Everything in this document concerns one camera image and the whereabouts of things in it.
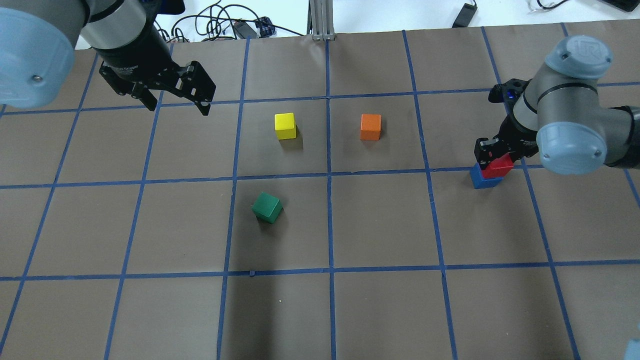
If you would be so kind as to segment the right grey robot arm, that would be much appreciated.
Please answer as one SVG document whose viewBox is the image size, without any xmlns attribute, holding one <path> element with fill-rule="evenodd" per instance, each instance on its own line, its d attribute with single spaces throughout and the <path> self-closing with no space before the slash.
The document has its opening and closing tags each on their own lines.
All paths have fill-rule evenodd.
<svg viewBox="0 0 640 360">
<path fill-rule="evenodd" d="M 484 178 L 503 177 L 522 158 L 537 155 L 548 171 L 588 174 L 601 166 L 639 168 L 639 108 L 603 107 L 598 81 L 613 63 L 601 39 L 572 35 L 560 40 L 530 80 L 510 79 L 489 92 L 506 117 L 498 133 L 474 146 Z"/>
</svg>

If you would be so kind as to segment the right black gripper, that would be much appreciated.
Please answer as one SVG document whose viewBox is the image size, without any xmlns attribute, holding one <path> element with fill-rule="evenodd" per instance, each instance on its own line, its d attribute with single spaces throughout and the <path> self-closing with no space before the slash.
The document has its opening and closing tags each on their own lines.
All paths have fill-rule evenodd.
<svg viewBox="0 0 640 360">
<path fill-rule="evenodd" d="M 537 132 L 519 125 L 512 115 L 505 117 L 494 137 L 478 137 L 474 145 L 474 156 L 480 170 L 485 170 L 506 154 L 516 162 L 523 157 L 531 158 L 538 151 Z"/>
</svg>

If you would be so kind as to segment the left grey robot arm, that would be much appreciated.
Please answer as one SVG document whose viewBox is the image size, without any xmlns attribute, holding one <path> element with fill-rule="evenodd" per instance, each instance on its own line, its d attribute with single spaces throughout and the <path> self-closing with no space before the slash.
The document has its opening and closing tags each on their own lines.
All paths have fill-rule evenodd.
<svg viewBox="0 0 640 360">
<path fill-rule="evenodd" d="M 52 103 L 74 64 L 78 39 L 103 63 L 119 96 L 153 111 L 165 91 L 210 113 L 217 89 L 198 61 L 180 66 L 155 27 L 158 15 L 185 11 L 182 0 L 3 0 L 0 5 L 1 103 L 37 109 Z"/>
</svg>

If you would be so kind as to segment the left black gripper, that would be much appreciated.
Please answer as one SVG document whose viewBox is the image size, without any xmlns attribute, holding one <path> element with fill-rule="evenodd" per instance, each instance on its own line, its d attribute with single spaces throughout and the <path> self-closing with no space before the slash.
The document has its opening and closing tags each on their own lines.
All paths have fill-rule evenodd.
<svg viewBox="0 0 640 360">
<path fill-rule="evenodd" d="M 169 48 L 154 24 L 147 22 L 133 41 L 119 48 L 96 52 L 103 59 L 99 73 L 103 80 L 119 96 L 130 96 L 154 111 L 158 99 L 151 89 L 161 90 L 169 85 L 169 71 L 182 78 L 184 89 L 174 95 L 191 100 L 202 116 L 208 116 L 217 86 L 206 69 L 198 61 L 186 67 L 173 62 Z"/>
</svg>

